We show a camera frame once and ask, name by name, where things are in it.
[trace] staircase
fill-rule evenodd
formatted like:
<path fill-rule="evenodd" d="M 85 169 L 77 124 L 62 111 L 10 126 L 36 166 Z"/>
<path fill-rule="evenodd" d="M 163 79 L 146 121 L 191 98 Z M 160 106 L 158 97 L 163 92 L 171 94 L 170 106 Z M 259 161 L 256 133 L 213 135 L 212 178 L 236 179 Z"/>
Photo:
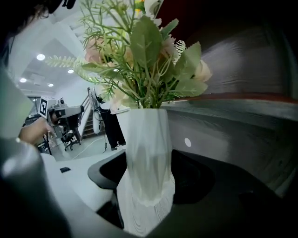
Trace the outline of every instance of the staircase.
<path fill-rule="evenodd" d="M 87 139 L 87 138 L 91 138 L 91 137 L 95 137 L 95 136 L 100 136 L 100 135 L 104 135 L 105 133 L 106 132 L 104 130 L 99 132 L 98 134 L 94 133 L 94 131 L 93 131 L 93 111 L 91 110 L 81 139 L 83 140 L 83 139 Z"/>

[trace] floor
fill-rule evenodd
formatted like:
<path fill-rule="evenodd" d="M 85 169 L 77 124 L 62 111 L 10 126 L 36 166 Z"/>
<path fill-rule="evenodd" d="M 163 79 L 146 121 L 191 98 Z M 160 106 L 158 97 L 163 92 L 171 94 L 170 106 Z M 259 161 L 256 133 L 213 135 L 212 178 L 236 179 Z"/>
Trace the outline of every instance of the floor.
<path fill-rule="evenodd" d="M 88 139 L 84 139 L 81 142 L 81 145 L 75 144 L 73 150 L 71 151 L 67 148 L 64 151 L 64 145 L 59 144 L 58 146 L 51 148 L 52 155 L 55 157 L 56 161 L 65 161 L 71 159 L 81 159 L 84 157 L 90 157 L 97 154 L 102 154 L 104 149 L 105 140 L 107 141 L 107 150 L 106 152 L 111 151 L 111 147 L 108 143 L 106 136 L 97 136 Z"/>

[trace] pink rose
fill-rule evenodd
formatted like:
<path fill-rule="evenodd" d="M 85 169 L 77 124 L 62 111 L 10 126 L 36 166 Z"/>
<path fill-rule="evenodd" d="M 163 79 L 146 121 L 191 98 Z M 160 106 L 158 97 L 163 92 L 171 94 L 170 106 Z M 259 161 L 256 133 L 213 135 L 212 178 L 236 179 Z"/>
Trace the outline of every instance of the pink rose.
<path fill-rule="evenodd" d="M 96 47 L 96 46 L 100 46 L 102 43 L 103 43 L 102 38 L 98 40 L 96 40 L 95 38 L 92 38 L 88 41 L 88 44 L 86 46 L 86 55 L 85 55 L 85 60 L 87 62 L 102 63 L 100 50 L 98 50 L 98 48 Z"/>

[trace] ceiling light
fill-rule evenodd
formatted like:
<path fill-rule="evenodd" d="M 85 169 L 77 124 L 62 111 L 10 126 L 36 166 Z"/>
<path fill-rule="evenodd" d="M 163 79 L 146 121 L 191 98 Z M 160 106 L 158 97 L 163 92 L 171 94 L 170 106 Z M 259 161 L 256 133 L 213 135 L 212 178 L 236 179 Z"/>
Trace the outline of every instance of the ceiling light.
<path fill-rule="evenodd" d="M 40 61 L 44 60 L 45 59 L 45 55 L 44 54 L 39 54 L 36 56 L 36 58 Z"/>

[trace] green leaf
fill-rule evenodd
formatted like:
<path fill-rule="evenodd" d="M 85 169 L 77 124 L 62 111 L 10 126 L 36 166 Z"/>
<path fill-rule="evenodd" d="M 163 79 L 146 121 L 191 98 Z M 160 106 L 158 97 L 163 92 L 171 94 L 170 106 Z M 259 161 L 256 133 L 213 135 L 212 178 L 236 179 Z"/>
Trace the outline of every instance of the green leaf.
<path fill-rule="evenodd" d="M 176 78 L 188 80 L 196 71 L 196 67 L 201 63 L 201 45 L 199 42 L 187 48 L 175 64 Z"/>
<path fill-rule="evenodd" d="M 58 57 L 54 55 L 53 57 L 47 57 L 46 63 L 51 67 L 74 67 L 79 63 L 79 59 L 64 56 Z"/>
<path fill-rule="evenodd" d="M 162 36 L 158 27 L 147 16 L 136 23 L 130 36 L 130 48 L 134 59 L 144 68 L 152 66 L 162 47 Z"/>
<path fill-rule="evenodd" d="M 144 4 L 143 1 L 136 2 L 136 3 L 135 3 L 135 8 L 138 9 L 138 10 L 141 10 L 144 14 L 146 14 L 146 11 L 145 11 L 145 4 Z"/>
<path fill-rule="evenodd" d="M 89 74 L 81 67 L 74 68 L 74 72 L 88 82 L 95 84 L 99 83 L 99 80 L 96 77 L 90 77 Z"/>
<path fill-rule="evenodd" d="M 161 77 L 161 80 L 165 83 L 168 83 L 169 81 L 171 81 L 171 79 L 173 79 L 175 74 L 175 70 L 174 70 L 174 64 L 173 62 L 170 62 L 169 67 L 167 72 Z"/>
<path fill-rule="evenodd" d="M 206 91 L 207 84 L 198 80 L 183 80 L 177 84 L 175 92 L 184 97 L 195 97 Z"/>
<path fill-rule="evenodd" d="M 175 100 L 180 97 L 181 96 L 178 93 L 172 92 L 172 93 L 168 93 L 168 95 L 165 97 L 164 101 L 172 101 L 172 100 Z"/>
<path fill-rule="evenodd" d="M 101 77 L 105 79 L 115 79 L 119 78 L 120 74 L 118 71 L 114 71 L 115 68 L 112 67 L 99 67 L 95 63 L 88 63 L 81 66 L 84 70 L 94 72 L 99 74 Z"/>
<path fill-rule="evenodd" d="M 178 19 L 174 19 L 163 29 L 160 30 L 163 40 L 166 40 L 169 37 L 169 34 L 171 33 L 171 31 L 174 30 L 174 28 L 178 25 L 178 23 L 179 23 Z"/>
<path fill-rule="evenodd" d="M 138 108 L 136 101 L 134 101 L 132 98 L 122 99 L 121 104 L 123 106 L 130 107 L 131 109 Z"/>

